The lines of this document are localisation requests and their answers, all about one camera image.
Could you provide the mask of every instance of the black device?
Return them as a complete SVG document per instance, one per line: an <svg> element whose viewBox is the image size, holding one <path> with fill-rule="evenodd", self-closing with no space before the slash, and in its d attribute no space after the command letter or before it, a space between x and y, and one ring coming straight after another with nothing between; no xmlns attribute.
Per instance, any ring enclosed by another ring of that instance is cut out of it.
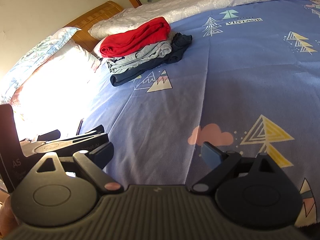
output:
<svg viewBox="0 0 320 240"><path fill-rule="evenodd" d="M113 157L113 145L100 125L88 133L68 139L60 137L58 130L40 135L37 141L20 145L13 110L10 105L0 105L0 175L8 193L15 190L31 168L47 152L57 152L61 157L72 156L79 150L101 169Z"/></svg>
<svg viewBox="0 0 320 240"><path fill-rule="evenodd" d="M6 239L306 239L293 226L301 196L268 155L202 150L220 164L191 188L126 191L81 151L46 153L11 194L21 225Z"/></svg>

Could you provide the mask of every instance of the blue bed sheet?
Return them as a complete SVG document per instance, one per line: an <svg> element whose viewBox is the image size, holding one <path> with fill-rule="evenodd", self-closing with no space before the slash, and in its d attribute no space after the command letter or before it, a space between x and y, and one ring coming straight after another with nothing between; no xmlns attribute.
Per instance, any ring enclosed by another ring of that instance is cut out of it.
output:
<svg viewBox="0 0 320 240"><path fill-rule="evenodd" d="M193 36L180 62L120 87L103 65L91 81L82 132L103 124L109 134L115 155L105 171L125 186L191 185L211 170L204 141L246 157L266 152L304 194L302 224L316 221L320 6L274 0L171 26Z"/></svg>

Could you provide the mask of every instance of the navy blue folded clothing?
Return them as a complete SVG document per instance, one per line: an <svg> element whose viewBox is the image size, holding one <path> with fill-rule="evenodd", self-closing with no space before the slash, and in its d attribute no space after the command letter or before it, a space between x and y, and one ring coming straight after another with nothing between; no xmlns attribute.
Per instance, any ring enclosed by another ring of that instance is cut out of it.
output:
<svg viewBox="0 0 320 240"><path fill-rule="evenodd" d="M137 76L143 74L145 71L151 70L163 63L171 64L178 62L182 59L183 53L190 46L192 42L191 35L182 35L177 33L172 39L172 51L164 57L153 58L147 62L144 62L137 67L128 69L121 74L113 74L110 77L110 82L114 87L120 86L124 83L135 79Z"/></svg>

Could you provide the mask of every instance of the white wall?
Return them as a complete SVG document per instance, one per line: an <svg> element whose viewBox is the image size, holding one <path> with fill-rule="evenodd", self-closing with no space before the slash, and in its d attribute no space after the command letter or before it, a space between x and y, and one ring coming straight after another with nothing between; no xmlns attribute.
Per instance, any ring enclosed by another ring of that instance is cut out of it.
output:
<svg viewBox="0 0 320 240"><path fill-rule="evenodd" d="M0 79L41 40L108 0L0 0ZM112 0L124 8L129 0Z"/></svg>

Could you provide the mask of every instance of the wooden headboard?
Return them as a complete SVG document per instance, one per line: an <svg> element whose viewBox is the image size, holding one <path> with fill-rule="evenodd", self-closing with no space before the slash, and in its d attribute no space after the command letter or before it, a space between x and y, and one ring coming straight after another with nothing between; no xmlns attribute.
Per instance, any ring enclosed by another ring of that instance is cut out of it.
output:
<svg viewBox="0 0 320 240"><path fill-rule="evenodd" d="M65 27L78 27L81 31L76 32L72 39L79 44L82 48L91 52L93 48L98 44L98 40L91 37L88 30L97 22L111 18L119 12L122 12L123 8L113 1L108 1L97 8L81 15Z"/></svg>

